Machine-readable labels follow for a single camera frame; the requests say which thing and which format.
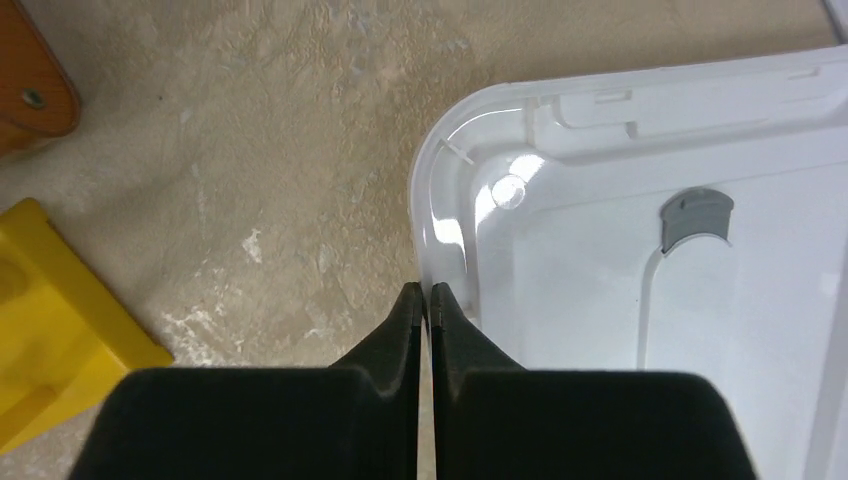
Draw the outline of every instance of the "yellow plastic container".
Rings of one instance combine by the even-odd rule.
[[[26,199],[0,215],[0,454],[96,405],[171,355]]]

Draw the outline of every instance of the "orange object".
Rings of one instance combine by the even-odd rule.
[[[0,215],[0,454],[96,405],[154,344],[27,199]]]
[[[79,100],[17,0],[0,0],[0,155],[60,137],[79,121]]]

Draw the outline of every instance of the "gray plastic piece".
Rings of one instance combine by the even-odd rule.
[[[663,253],[692,235],[710,234],[727,240],[733,199],[709,188],[684,190],[660,211]]]

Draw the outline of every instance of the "brown leather object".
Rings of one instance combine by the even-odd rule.
[[[0,0],[0,155],[60,137],[79,121],[79,100],[17,0]]]

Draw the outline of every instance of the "white container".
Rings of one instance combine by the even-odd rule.
[[[693,187],[727,238],[663,253]],[[485,89],[410,202],[424,287],[522,365],[700,374],[761,478],[848,478],[848,46]]]

